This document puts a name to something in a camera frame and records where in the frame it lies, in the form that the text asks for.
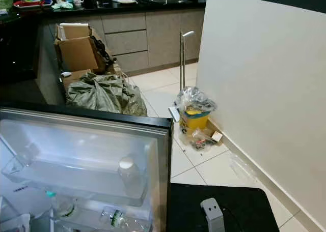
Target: water bottle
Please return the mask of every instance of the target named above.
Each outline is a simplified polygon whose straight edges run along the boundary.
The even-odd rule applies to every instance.
[[[111,207],[104,207],[100,221],[120,228],[123,232],[147,232],[151,226],[149,221],[128,217],[122,211]]]
[[[140,170],[131,157],[124,157],[119,161],[118,174],[128,196],[134,197],[143,192]]]
[[[51,198],[52,208],[58,217],[69,217],[75,210],[75,203],[72,197],[57,195],[54,192],[46,192]]]

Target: green bowl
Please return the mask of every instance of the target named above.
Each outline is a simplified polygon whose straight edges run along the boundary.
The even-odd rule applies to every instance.
[[[13,3],[14,0],[0,0],[0,9],[9,9]]]

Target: tiled floor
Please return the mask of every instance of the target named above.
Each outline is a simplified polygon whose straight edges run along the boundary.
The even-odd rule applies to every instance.
[[[196,84],[197,64],[186,65],[186,85]],[[179,67],[131,77],[145,99],[148,116],[171,117],[168,107],[179,93]],[[179,138],[175,124],[172,148],[171,182],[197,185],[258,187],[265,191],[281,232],[307,232],[281,202],[256,178],[233,165],[232,153],[225,145],[205,152],[194,151]]]

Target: green plastic bag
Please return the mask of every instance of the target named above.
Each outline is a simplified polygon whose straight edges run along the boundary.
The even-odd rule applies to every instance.
[[[69,85],[67,105],[93,110],[147,116],[144,100],[137,86],[117,75],[87,73]]]

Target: kitchen sink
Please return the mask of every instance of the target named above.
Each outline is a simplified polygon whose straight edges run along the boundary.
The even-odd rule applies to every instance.
[[[153,0],[153,2],[165,4],[165,0]],[[192,1],[188,0],[167,0],[167,4],[177,4],[177,3],[191,3]]]

